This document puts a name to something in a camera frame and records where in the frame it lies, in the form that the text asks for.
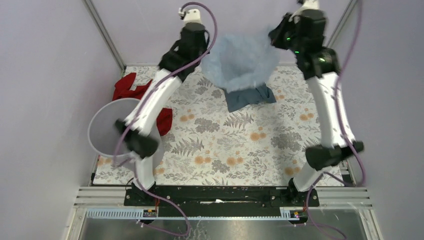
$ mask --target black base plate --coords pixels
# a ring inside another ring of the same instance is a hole
[[[188,217],[280,217],[280,207],[303,208],[304,201],[288,199],[285,187],[274,186],[184,186],[153,185],[149,192],[179,205]],[[320,205],[316,191],[309,206]],[[155,199],[131,185],[126,191],[124,206],[155,206]],[[161,201],[161,217],[181,217],[170,204]]]

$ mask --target red cloth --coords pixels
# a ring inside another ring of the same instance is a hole
[[[115,91],[113,92],[113,99],[123,99],[123,98],[134,98],[134,99],[142,99],[143,95],[146,93],[149,88],[152,80],[150,80],[146,85],[137,86],[137,88],[133,91],[130,90],[131,86],[136,79],[136,73],[132,72],[126,76],[124,76],[121,80],[115,83]],[[157,129],[159,130],[159,134],[161,136],[167,134],[171,130],[172,125],[172,109],[163,108],[160,111],[159,115],[156,119]]]

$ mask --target white wall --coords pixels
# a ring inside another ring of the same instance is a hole
[[[82,0],[0,2],[0,239],[61,237],[119,76]]]
[[[364,1],[361,33],[342,80],[385,240],[424,239],[423,14],[421,0]],[[335,43],[341,60],[356,20],[355,11]]]
[[[178,9],[187,0],[93,0],[110,37],[127,65],[159,63],[183,26]],[[287,12],[299,8],[297,0],[201,0],[218,22],[218,34],[256,33],[276,27]],[[326,35],[336,28],[350,0],[320,0],[328,17]],[[206,29],[214,34],[209,14],[198,7]],[[294,63],[290,51],[281,51],[282,63]]]

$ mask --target floral tablecloth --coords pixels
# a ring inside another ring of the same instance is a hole
[[[153,66],[127,67],[144,85]],[[295,66],[279,66],[270,87],[277,103],[249,105],[229,113],[224,92],[197,68],[165,107],[172,108],[171,131],[162,137],[165,155],[153,171],[158,185],[286,186],[318,144],[320,127],[312,94]],[[133,177],[100,157],[93,183],[123,185]],[[331,171],[341,177],[339,167]],[[325,176],[319,186],[340,186]]]

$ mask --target blue cloth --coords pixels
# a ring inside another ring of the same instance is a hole
[[[201,71],[208,80],[228,93],[254,89],[265,84],[277,67],[280,55],[271,46],[268,33],[224,34],[201,63]]]
[[[257,88],[232,92],[224,91],[224,93],[228,111],[230,113],[250,104],[260,104],[263,102],[272,104],[277,102],[273,91],[265,84],[258,86]]]

